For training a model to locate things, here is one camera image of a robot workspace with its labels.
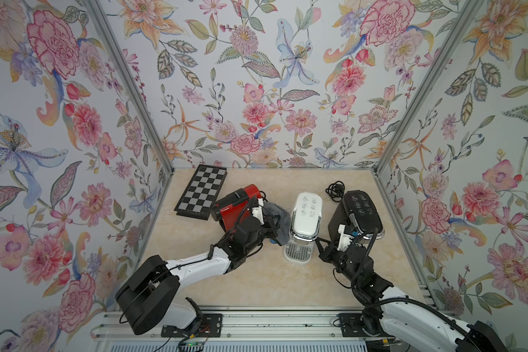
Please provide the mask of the black coffee machine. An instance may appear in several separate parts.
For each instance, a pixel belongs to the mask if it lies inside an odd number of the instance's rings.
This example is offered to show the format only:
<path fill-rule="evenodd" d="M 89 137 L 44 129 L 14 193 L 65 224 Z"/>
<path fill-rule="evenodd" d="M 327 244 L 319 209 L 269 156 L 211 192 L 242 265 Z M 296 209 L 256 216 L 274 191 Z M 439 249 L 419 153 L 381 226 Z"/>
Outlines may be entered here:
<path fill-rule="evenodd" d="M 329 197 L 338 204 L 328 224 L 330 241 L 338 242 L 338 227 L 341 224 L 351 225 L 353 235 L 363 236 L 365 241 L 372 240 L 374 234 L 377 240 L 383 238 L 384 226 L 370 195 L 361 190 L 343 193 L 342 186 L 341 183 L 335 183 L 326 190 Z"/>

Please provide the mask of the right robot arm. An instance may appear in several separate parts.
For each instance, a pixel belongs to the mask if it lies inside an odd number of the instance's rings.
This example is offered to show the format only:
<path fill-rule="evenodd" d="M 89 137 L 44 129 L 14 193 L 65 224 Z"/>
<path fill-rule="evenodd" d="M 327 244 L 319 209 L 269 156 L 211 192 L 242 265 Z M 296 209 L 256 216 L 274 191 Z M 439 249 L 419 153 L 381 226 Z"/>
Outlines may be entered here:
<path fill-rule="evenodd" d="M 506 351 L 490 325 L 469 324 L 412 299 L 374 271 L 371 244 L 355 241 L 343 251 L 333 241 L 319 238 L 319 258 L 333 265 L 350 283 L 349 290 L 363 306 L 358 326 L 368 336 L 388 334 L 418 351 Z"/>

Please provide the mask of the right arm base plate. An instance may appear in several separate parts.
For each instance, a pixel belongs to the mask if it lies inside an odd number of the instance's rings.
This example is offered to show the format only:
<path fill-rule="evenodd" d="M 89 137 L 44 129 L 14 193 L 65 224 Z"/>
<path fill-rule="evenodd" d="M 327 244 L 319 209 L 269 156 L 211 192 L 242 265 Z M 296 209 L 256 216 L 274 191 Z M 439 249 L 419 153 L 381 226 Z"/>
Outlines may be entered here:
<path fill-rule="evenodd" d="M 340 329 L 343 337 L 393 339 L 393 336 L 381 330 L 379 332 L 366 332 L 361 313 L 340 313 L 332 324 Z"/>

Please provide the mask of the red coffee machine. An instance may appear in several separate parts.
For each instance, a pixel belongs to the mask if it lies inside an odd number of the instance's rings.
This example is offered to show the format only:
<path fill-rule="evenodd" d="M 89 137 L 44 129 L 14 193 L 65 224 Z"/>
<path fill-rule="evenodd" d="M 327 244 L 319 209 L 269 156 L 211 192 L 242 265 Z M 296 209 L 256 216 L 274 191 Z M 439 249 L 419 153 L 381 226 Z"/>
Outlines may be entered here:
<path fill-rule="evenodd" d="M 210 207 L 211 216 L 227 232 L 252 214 L 252 208 L 258 205 L 258 201 L 249 205 L 253 198 L 261 199 L 262 194 L 257 186 L 250 184 L 215 201 Z"/>

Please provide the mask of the white coffee machine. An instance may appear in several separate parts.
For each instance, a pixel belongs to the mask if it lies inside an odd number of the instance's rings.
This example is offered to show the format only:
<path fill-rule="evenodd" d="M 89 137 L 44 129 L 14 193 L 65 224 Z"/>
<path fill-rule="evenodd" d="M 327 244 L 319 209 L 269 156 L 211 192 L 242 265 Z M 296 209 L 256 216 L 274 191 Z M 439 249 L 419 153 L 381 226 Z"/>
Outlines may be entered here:
<path fill-rule="evenodd" d="M 319 237 L 322 221 L 322 198 L 315 193 L 298 195 L 291 212 L 289 242 L 284 247 L 284 258 L 296 265 L 310 262 Z"/>

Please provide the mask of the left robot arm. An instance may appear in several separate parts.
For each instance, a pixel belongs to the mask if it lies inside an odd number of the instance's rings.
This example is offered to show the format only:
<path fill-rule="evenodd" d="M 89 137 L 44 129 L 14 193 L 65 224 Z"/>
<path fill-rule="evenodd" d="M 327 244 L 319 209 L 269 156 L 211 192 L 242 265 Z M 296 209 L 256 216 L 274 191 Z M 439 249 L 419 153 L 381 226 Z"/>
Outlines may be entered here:
<path fill-rule="evenodd" d="M 189 328 L 202 312 L 191 299 L 184 307 L 174 304 L 179 290 L 236 270 L 265 239 L 279 243 L 280 227 L 276 216 L 263 220 L 248 216 L 205 253 L 180 260 L 149 257 L 115 295 L 122 310 L 120 323 L 129 324 L 135 335 L 149 332 L 166 318 L 174 319 L 179 329 Z"/>

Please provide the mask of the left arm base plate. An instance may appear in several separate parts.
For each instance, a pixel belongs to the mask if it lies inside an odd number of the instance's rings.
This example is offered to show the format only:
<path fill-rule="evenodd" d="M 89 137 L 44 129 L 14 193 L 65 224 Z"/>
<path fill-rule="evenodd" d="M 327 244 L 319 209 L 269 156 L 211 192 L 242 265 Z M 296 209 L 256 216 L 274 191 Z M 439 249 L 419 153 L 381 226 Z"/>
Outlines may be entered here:
<path fill-rule="evenodd" d="M 174 326 L 163 326 L 161 336 L 165 338 L 185 338 L 185 337 L 221 337 L 223 327 L 222 314 L 204 314 L 197 317 L 184 329 Z"/>

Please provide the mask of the grey cleaning cloth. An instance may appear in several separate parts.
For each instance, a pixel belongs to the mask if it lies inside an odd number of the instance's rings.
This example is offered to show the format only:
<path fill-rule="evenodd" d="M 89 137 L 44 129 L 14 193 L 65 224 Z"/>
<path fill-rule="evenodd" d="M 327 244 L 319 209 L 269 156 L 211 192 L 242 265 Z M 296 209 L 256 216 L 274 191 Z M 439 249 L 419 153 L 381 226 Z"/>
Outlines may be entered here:
<path fill-rule="evenodd" d="M 279 246 L 286 245 L 290 240 L 290 213 L 275 203 L 263 203 L 264 234 Z"/>

